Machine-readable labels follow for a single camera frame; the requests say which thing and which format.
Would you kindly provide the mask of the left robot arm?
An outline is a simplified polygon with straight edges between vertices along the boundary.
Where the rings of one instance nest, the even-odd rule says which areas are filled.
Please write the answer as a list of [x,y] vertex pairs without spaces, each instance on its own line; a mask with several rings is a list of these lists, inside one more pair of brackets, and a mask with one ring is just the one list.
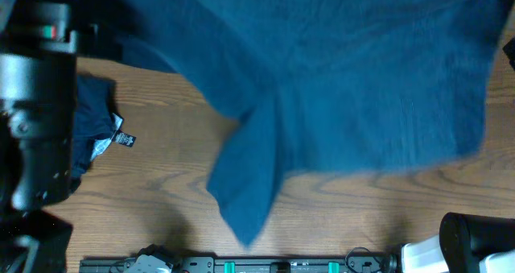
[[80,0],[1,0],[2,271],[65,271],[76,60],[121,54]]

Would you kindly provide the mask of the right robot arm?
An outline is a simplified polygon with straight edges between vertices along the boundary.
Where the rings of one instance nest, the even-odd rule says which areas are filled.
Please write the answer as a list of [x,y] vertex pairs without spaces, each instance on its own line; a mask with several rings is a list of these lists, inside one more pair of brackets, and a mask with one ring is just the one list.
[[514,273],[514,220],[447,213],[439,232],[401,247],[401,273]]

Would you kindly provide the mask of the blue denim shorts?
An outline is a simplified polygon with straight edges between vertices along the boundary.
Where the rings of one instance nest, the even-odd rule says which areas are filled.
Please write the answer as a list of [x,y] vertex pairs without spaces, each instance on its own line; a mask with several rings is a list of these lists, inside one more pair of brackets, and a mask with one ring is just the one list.
[[299,172],[476,153],[514,0],[92,0],[122,63],[187,78],[239,127],[207,184],[239,242]]

